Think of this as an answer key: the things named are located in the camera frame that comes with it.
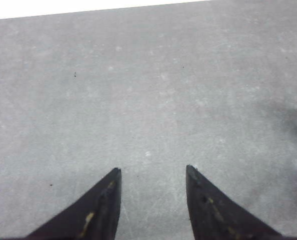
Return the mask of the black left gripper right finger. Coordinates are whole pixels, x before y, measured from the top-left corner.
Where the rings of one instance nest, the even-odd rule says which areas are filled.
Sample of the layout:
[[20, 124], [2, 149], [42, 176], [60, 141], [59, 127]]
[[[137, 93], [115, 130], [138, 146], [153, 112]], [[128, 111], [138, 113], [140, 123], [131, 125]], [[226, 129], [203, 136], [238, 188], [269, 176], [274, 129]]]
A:
[[196, 240], [260, 240], [282, 234], [235, 203], [192, 165], [186, 166], [186, 200]]

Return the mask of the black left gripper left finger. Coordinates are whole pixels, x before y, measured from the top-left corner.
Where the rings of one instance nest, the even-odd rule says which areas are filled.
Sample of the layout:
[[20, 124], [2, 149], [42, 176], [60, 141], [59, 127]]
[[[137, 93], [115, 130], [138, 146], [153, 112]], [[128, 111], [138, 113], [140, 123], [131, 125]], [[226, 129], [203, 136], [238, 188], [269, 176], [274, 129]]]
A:
[[121, 211], [122, 171], [113, 168], [82, 197], [30, 233], [30, 240], [114, 240]]

